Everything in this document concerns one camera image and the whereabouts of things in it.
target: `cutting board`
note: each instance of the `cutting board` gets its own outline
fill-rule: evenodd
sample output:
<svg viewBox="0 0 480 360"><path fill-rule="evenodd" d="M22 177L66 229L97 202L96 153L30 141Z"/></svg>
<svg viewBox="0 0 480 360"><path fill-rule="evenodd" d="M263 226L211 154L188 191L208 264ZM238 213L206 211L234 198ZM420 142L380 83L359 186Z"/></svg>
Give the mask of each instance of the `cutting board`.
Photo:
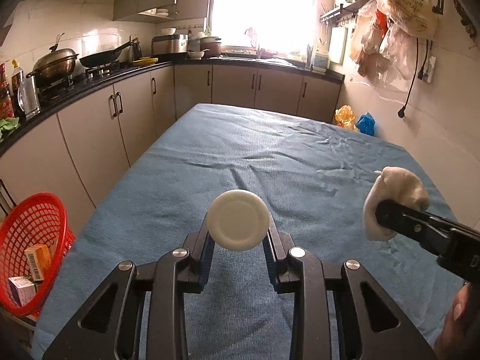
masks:
<svg viewBox="0 0 480 360"><path fill-rule="evenodd" d="M347 28L333 27L330 37L330 48L328 49L328 58L330 62L343 64L345 55L345 44L347 42Z"/></svg>

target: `yellow plate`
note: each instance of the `yellow plate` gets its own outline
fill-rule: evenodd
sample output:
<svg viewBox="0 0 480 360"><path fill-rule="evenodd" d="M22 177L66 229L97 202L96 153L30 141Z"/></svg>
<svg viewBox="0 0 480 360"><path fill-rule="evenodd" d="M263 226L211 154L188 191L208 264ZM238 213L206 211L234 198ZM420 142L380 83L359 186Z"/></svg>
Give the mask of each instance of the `yellow plate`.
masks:
<svg viewBox="0 0 480 360"><path fill-rule="evenodd" d="M131 64L133 66L145 66L145 65L156 64L157 62L158 62L158 58L144 58L144 59L139 59L137 61L133 61Z"/></svg>

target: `barcode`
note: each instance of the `barcode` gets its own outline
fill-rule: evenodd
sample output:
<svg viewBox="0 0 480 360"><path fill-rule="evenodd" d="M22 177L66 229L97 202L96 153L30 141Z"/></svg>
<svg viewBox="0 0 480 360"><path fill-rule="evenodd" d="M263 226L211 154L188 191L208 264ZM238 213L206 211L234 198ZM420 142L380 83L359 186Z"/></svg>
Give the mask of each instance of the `barcode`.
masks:
<svg viewBox="0 0 480 360"><path fill-rule="evenodd" d="M34 276L34 279L36 280L41 280L42 277L40 276L40 272L38 271L37 268L37 262L35 261L35 256L33 253L30 253L28 255L28 262L30 263L30 266L32 267L32 274Z"/></svg>

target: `blue tablecloth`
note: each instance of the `blue tablecloth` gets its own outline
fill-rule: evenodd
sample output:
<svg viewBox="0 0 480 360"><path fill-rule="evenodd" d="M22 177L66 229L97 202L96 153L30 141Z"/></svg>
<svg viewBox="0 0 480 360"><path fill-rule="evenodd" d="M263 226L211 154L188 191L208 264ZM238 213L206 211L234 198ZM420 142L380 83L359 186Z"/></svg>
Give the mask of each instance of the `blue tablecloth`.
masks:
<svg viewBox="0 0 480 360"><path fill-rule="evenodd" d="M365 239L363 203L374 171L384 166L416 173L430 193L430 211L453 218L432 181L398 146L294 116L196 106L135 163L78 237L43 307L33 357L42 357L120 261L148 263L181 246L213 199L235 188L259 195L277 228L320 259L359 260L432 342L461 280L402 235ZM217 245L210 280L201 295L185 296L185 313L191 359L288 358L293 297L274 292L261 245L247 252ZM335 342L333 349L338 352Z"/></svg>

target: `window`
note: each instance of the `window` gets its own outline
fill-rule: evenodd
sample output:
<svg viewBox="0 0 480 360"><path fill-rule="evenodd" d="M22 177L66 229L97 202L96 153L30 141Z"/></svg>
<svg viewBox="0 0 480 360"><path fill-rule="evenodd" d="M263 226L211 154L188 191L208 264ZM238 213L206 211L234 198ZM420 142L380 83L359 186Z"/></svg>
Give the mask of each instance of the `window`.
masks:
<svg viewBox="0 0 480 360"><path fill-rule="evenodd" d="M315 18L314 0L213 0L210 28L224 46L305 54Z"/></svg>

